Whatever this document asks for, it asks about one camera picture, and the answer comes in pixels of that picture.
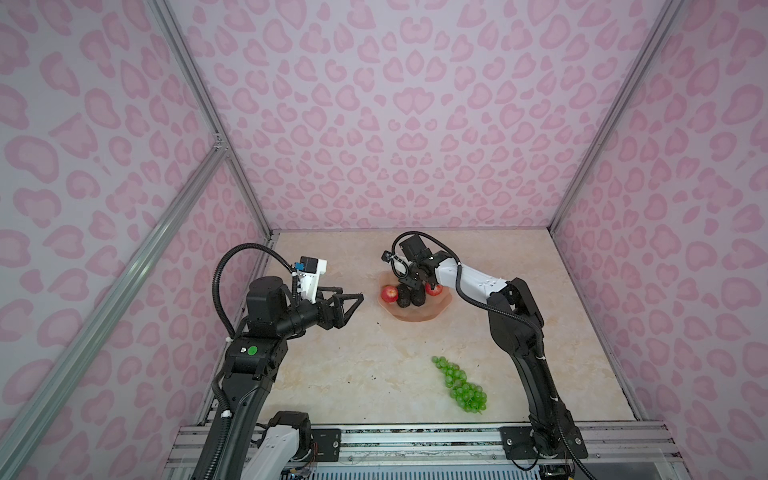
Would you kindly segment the red apple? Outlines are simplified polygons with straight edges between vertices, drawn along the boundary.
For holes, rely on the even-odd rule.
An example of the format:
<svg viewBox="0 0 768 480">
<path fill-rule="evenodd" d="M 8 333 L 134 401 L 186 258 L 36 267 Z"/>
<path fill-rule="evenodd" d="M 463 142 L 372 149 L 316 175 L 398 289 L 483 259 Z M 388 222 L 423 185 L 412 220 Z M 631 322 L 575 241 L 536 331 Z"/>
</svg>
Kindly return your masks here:
<svg viewBox="0 0 768 480">
<path fill-rule="evenodd" d="M 436 283 L 436 284 L 426 283 L 424 288 L 425 288 L 425 293 L 431 297 L 440 296 L 444 290 L 444 287 L 439 283 Z"/>
<path fill-rule="evenodd" d="M 387 304 L 395 303 L 399 298 L 398 288 L 393 285 L 383 286 L 380 291 L 380 298 Z"/>
</svg>

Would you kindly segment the dark avocado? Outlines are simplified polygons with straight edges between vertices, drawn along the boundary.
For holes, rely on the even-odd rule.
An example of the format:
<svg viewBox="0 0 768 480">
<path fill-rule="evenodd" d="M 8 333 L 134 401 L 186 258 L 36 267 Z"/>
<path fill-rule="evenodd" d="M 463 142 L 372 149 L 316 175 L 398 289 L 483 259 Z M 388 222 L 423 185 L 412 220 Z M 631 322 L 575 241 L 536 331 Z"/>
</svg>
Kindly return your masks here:
<svg viewBox="0 0 768 480">
<path fill-rule="evenodd" d="M 411 304 L 415 307 L 421 307 L 426 302 L 427 294 L 422 286 L 418 288 L 412 288 L 410 293 Z"/>
<path fill-rule="evenodd" d="M 397 286 L 396 303 L 400 308 L 408 308 L 412 304 L 411 289 L 407 285 L 399 284 Z"/>
</svg>

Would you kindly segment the green grape bunch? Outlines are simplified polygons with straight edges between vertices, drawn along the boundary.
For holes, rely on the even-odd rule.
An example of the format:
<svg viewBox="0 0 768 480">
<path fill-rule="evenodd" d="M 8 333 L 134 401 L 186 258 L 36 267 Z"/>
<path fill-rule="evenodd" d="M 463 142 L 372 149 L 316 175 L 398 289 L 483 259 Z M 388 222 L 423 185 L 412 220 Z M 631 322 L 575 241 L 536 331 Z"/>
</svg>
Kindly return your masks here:
<svg viewBox="0 0 768 480">
<path fill-rule="evenodd" d="M 433 356 L 431 362 L 443 375 L 450 397 L 464 412 L 479 414 L 487 409 L 486 392 L 480 385 L 470 382 L 458 364 L 443 356 Z"/>
</svg>

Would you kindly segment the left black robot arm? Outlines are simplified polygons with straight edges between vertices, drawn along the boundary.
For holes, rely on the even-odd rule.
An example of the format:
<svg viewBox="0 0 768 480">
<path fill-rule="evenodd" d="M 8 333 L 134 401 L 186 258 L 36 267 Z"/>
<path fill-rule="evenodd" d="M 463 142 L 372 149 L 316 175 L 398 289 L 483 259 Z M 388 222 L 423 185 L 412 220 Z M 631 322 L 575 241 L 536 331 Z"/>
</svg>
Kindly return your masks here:
<svg viewBox="0 0 768 480">
<path fill-rule="evenodd" d="M 232 340 L 211 388 L 218 401 L 192 477 L 238 479 L 259 414 L 288 352 L 288 341 L 314 326 L 341 329 L 364 301 L 361 293 L 323 287 L 328 298 L 290 300 L 277 276 L 254 280 L 246 298 L 246 331 Z"/>
</svg>

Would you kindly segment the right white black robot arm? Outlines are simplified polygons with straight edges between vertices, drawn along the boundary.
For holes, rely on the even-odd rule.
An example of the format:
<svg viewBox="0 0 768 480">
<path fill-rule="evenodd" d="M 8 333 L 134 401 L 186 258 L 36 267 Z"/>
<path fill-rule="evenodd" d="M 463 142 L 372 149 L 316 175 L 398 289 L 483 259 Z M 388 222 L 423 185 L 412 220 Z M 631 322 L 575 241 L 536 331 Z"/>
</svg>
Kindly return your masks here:
<svg viewBox="0 0 768 480">
<path fill-rule="evenodd" d="M 398 281 L 424 291 L 450 287 L 488 314 L 490 335 L 515 365 L 528 402 L 530 434 L 524 445 L 542 459 L 588 457 L 585 442 L 559 395 L 544 348 L 544 320 L 525 281 L 482 273 L 435 254 L 424 263 L 392 266 Z"/>
</svg>

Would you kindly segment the pink translucent fruit bowl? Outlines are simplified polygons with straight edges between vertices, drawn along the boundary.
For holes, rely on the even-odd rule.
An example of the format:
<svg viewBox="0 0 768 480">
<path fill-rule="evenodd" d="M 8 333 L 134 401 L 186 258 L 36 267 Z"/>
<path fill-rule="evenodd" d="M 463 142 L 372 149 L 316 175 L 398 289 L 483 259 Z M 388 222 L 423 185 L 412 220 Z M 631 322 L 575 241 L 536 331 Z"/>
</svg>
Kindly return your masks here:
<svg viewBox="0 0 768 480">
<path fill-rule="evenodd" d="M 394 319 L 404 322 L 426 322 L 436 319 L 453 302 L 455 295 L 453 290 L 445 287 L 437 296 L 426 295 L 425 303 L 422 306 L 410 305 L 406 308 L 400 308 L 396 302 L 388 303 L 381 297 L 381 290 L 387 286 L 394 286 L 397 279 L 390 271 L 382 271 L 376 276 L 378 287 L 376 300 L 380 307 Z"/>
</svg>

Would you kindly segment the aluminium corner frame post left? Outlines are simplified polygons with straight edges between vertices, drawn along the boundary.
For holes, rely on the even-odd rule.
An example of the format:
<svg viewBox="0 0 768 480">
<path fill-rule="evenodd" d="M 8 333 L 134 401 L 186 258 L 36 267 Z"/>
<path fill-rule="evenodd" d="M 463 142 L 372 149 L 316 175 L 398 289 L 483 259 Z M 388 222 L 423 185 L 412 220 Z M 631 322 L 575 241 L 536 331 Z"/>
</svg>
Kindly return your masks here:
<svg viewBox="0 0 768 480">
<path fill-rule="evenodd" d="M 243 195 L 244 202 L 256 221 L 258 231 L 267 240 L 276 239 L 275 231 L 269 226 L 266 215 L 258 202 L 255 190 L 247 177 L 241 158 L 214 105 L 213 97 L 194 59 L 183 29 L 178 23 L 171 2 L 166 0 L 149 0 L 146 1 L 146 5 L 151 10 L 157 27 L 167 41 L 171 55 L 176 60 L 191 94 L 211 134 L 216 140 L 216 144 L 224 150 L 224 161 L 234 176 L 235 184 Z"/>
</svg>

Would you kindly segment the aluminium corner frame post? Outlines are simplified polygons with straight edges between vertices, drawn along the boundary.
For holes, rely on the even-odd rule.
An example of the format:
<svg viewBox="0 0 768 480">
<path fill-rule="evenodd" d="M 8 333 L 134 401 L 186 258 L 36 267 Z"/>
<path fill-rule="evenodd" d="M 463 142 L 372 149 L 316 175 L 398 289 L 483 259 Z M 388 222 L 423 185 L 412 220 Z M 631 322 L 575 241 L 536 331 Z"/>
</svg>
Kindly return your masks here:
<svg viewBox="0 0 768 480">
<path fill-rule="evenodd" d="M 276 239 L 275 231 L 269 226 L 266 215 L 258 202 L 255 190 L 247 177 L 241 158 L 214 105 L 213 97 L 194 59 L 183 29 L 178 23 L 171 2 L 166 0 L 149 0 L 146 1 L 146 5 L 151 10 L 157 27 L 167 41 L 171 55 L 176 60 L 191 94 L 211 134 L 216 140 L 216 144 L 224 150 L 224 161 L 234 176 L 235 184 L 243 195 L 244 202 L 256 221 L 258 231 L 267 240 Z"/>
<path fill-rule="evenodd" d="M 650 71 L 655 59 L 660 55 L 668 38 L 676 28 L 676 24 L 684 13 L 687 4 L 688 1 L 684 0 L 667 0 L 663 3 L 659 15 L 650 28 L 648 36 L 639 49 L 627 75 L 622 80 L 616 97 L 608 108 L 603 121 L 600 123 L 593 141 L 586 150 L 548 226 L 548 232 L 551 236 L 554 236 L 565 223 L 567 214 L 576 203 L 579 191 L 585 185 L 588 175 L 599 160 L 610 136 L 629 108 L 633 96 L 641 86 L 644 77 Z"/>
</svg>

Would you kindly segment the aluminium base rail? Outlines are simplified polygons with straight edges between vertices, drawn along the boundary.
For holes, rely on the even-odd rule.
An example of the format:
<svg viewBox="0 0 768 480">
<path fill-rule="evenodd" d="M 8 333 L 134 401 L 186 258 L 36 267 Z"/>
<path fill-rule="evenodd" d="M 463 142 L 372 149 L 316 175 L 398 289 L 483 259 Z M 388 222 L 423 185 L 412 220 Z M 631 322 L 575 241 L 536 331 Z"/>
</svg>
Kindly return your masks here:
<svg viewBox="0 0 768 480">
<path fill-rule="evenodd" d="M 246 458 L 274 479 L 688 479 L 659 422 L 598 421 L 553 458 L 528 446 L 521 423 L 316 424 L 309 447 L 288 428 L 256 429 Z"/>
</svg>

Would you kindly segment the aluminium corner frame post right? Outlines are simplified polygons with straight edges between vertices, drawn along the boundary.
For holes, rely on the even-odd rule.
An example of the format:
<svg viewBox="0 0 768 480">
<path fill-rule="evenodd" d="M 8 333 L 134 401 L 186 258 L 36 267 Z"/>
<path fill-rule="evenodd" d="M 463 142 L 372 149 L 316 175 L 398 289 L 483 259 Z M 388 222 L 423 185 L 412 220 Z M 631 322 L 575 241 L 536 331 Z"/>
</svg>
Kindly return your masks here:
<svg viewBox="0 0 768 480">
<path fill-rule="evenodd" d="M 684 13 L 687 4 L 688 1 L 684 0 L 667 0 L 663 3 L 659 15 L 650 28 L 648 36 L 639 49 L 627 75 L 622 80 L 616 97 L 608 108 L 603 121 L 600 123 L 593 141 L 586 150 L 548 226 L 548 232 L 551 236 L 554 236 L 565 223 L 567 214 L 576 203 L 579 191 L 585 185 L 588 175 L 599 160 L 610 136 L 629 108 L 633 96 L 641 86 L 644 77 L 650 71 L 655 59 L 660 55 L 668 38 L 676 28 L 676 24 Z"/>
</svg>

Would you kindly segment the aluminium diagonal frame bar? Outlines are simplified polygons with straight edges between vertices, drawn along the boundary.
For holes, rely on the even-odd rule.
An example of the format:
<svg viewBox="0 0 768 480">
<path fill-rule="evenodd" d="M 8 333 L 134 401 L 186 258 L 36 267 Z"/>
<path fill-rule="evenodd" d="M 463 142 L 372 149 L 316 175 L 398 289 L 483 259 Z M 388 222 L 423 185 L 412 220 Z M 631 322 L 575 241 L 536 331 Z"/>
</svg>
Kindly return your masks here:
<svg viewBox="0 0 768 480">
<path fill-rule="evenodd" d="M 192 207 L 215 176 L 227 151 L 213 147 L 157 220 L 118 279 L 87 318 L 1 442 L 1 477 L 14 479 L 27 464 L 61 409 L 128 310 Z"/>
</svg>

